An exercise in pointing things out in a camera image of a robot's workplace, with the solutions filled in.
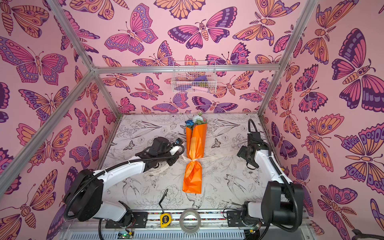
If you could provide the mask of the orange wrapping paper sheet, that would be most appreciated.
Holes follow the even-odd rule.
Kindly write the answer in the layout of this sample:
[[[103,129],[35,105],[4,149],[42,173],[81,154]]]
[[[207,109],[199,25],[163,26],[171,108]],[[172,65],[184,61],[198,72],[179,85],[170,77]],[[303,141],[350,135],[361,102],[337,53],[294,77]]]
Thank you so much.
[[[207,124],[201,124],[186,129],[187,158],[190,161],[186,166],[183,180],[185,193],[201,194],[203,191],[203,167],[198,160],[205,155],[207,127]]]

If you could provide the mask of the blue fake rose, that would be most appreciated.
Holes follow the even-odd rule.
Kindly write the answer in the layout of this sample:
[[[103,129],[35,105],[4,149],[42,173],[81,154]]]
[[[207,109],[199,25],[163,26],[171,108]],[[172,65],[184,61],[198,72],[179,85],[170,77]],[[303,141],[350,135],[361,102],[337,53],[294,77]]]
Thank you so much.
[[[193,129],[195,123],[193,122],[193,120],[187,120],[186,122],[186,127],[187,128],[190,128],[190,129]]]

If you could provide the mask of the white fake rose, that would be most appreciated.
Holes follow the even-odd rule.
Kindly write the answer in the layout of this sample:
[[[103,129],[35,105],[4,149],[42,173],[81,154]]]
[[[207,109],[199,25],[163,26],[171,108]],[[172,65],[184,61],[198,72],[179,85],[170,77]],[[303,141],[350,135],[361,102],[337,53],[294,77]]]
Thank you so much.
[[[194,125],[202,125],[207,123],[206,119],[203,117],[202,112],[198,112],[197,115],[192,118],[192,121]]]

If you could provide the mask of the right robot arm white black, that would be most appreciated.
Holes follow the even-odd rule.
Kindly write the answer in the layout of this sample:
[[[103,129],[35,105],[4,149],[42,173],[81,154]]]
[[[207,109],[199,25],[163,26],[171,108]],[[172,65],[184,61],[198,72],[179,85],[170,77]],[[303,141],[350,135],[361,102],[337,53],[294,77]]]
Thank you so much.
[[[302,224],[304,190],[283,172],[272,147],[261,138],[253,120],[248,120],[247,144],[237,154],[252,170],[261,170],[266,184],[260,202],[244,202],[241,219],[247,226],[270,225],[293,233]]]

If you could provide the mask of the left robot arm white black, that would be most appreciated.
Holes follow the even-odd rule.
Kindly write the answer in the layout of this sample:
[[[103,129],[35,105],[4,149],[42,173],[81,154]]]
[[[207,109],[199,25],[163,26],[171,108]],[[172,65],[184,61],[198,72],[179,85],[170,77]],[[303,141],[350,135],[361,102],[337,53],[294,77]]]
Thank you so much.
[[[180,138],[170,142],[166,138],[157,137],[151,146],[125,162],[103,170],[80,171],[63,198],[66,205],[63,218],[80,222],[90,219],[109,220],[121,227],[131,226],[133,211],[122,201],[108,202],[105,196],[109,188],[156,167],[158,163],[165,162],[172,166],[184,151]]]

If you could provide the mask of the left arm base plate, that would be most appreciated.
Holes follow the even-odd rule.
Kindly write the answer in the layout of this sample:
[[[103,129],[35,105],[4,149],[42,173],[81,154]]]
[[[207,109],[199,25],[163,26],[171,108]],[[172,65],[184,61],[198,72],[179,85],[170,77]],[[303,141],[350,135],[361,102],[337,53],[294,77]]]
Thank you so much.
[[[107,220],[106,229],[119,229],[119,228],[145,228],[148,221],[148,212],[132,212],[123,217],[122,220],[115,222]]]

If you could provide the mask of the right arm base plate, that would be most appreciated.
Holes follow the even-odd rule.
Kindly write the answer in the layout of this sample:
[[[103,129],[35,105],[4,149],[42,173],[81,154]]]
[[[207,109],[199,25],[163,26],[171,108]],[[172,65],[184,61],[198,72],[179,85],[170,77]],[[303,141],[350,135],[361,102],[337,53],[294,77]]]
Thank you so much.
[[[232,228],[259,230],[266,226],[262,220],[244,215],[241,210],[225,209],[223,217],[227,220],[228,226]]]

